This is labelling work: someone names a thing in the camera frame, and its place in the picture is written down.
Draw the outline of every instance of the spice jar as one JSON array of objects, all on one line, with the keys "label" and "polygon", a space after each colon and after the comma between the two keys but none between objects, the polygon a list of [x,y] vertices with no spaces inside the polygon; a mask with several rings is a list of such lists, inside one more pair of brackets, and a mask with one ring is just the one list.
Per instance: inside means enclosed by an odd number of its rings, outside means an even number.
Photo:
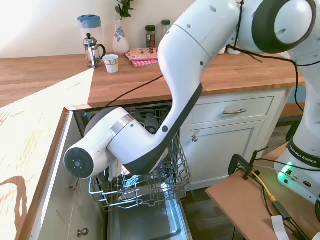
[{"label": "spice jar", "polygon": [[156,47],[156,26],[148,25],[145,26],[146,34],[146,47],[155,48]]},{"label": "spice jar", "polygon": [[167,34],[169,29],[171,28],[171,21],[170,20],[162,20],[161,22],[161,31],[162,31],[162,38]]}]

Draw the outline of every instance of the green plant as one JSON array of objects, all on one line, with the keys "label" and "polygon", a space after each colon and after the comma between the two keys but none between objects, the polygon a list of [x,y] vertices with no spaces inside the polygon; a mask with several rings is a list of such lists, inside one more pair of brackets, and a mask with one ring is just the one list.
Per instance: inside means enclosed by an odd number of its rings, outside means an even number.
[{"label": "green plant", "polygon": [[122,4],[122,7],[120,4],[115,7],[115,11],[120,15],[121,20],[123,18],[130,18],[131,15],[129,14],[129,10],[135,10],[134,8],[131,8],[130,2],[133,2],[134,0],[117,0],[118,3]]}]

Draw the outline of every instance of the open dishwasher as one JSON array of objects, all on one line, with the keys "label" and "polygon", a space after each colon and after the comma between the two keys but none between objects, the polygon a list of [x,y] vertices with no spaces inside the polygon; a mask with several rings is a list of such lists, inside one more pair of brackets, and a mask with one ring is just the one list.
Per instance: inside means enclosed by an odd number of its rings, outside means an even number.
[{"label": "open dishwasher", "polygon": [[[151,134],[155,134],[171,103],[125,108]],[[97,112],[81,116],[82,128]],[[89,193],[107,214],[108,240],[191,240],[180,199],[190,190],[191,172],[178,132],[168,154],[148,175],[132,175],[123,166],[109,181],[109,171],[89,179]]]}]

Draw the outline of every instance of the book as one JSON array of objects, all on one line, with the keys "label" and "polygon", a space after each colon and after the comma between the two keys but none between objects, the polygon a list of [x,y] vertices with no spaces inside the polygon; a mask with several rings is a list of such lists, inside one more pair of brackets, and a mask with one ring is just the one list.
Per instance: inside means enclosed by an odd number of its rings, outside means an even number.
[{"label": "book", "polygon": [[[125,56],[130,60],[131,53],[127,52],[125,54]],[[135,68],[140,68],[140,67],[146,67],[146,66],[158,64],[158,60],[145,60],[145,61],[142,61],[142,60],[137,61],[136,60],[136,61],[131,61],[131,63]]]},{"label": "book", "polygon": [[130,61],[158,60],[158,48],[133,48],[130,51]]}]

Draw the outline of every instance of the french press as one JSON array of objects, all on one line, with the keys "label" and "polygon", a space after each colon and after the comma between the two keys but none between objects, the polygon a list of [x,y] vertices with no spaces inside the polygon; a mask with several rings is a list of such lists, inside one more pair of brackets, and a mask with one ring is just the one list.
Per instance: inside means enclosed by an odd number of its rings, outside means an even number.
[{"label": "french press", "polygon": [[[88,67],[97,67],[102,66],[102,58],[106,55],[106,48],[102,44],[97,44],[97,40],[94,37],[91,37],[90,33],[86,34],[86,38],[83,40],[83,45],[85,49],[85,56]],[[103,54],[100,56],[99,47],[102,48]]]}]

